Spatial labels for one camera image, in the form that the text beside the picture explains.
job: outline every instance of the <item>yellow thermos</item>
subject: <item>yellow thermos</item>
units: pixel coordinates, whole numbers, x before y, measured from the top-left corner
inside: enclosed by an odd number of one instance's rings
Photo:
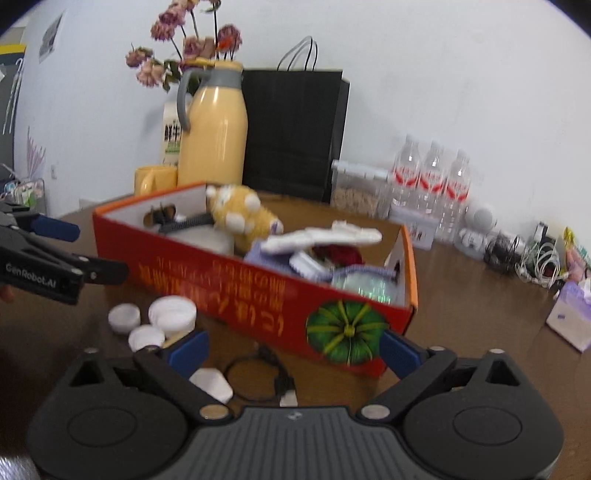
[[[203,62],[206,69],[183,73],[178,86],[178,119],[183,128],[178,158],[178,184],[198,181],[242,184],[248,117],[242,96],[242,64]],[[201,84],[186,110],[189,80]]]

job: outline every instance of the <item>black clamp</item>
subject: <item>black clamp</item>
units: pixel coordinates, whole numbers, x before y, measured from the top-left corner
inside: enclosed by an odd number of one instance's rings
[[[79,235],[77,225],[0,202],[0,283],[72,305],[85,283],[123,283],[125,263],[71,254],[39,239],[74,242]]]

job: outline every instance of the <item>blue gripper pad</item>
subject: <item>blue gripper pad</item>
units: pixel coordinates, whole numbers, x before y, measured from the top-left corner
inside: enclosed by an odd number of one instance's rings
[[[379,339],[379,355],[400,380],[413,373],[428,358],[426,350],[388,330]]]
[[[45,215],[40,215],[31,222],[31,230],[37,235],[64,242],[75,242],[80,236],[80,228],[77,225]]]
[[[184,378],[190,378],[209,355],[209,336],[205,330],[189,333],[167,349],[166,362]]]

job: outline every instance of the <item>green vegetable illustration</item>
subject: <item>green vegetable illustration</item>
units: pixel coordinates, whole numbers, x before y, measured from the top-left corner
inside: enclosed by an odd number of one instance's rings
[[[379,338],[388,322],[369,303],[326,303],[306,320],[306,340],[336,364],[360,365],[379,354]]]

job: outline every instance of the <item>gray thermos handle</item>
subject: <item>gray thermos handle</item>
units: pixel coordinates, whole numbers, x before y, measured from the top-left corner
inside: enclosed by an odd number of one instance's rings
[[[203,70],[203,69],[186,70],[183,73],[183,77],[181,78],[180,83],[178,84],[178,92],[177,92],[178,121],[181,124],[183,131],[185,131],[185,132],[191,131],[191,122],[189,121],[189,116],[187,114],[187,107],[185,105],[185,95],[187,95],[187,89],[189,88],[189,80],[191,80],[192,75],[195,75],[196,77],[201,78],[202,81],[205,81],[212,75],[212,72],[211,72],[211,70]]]

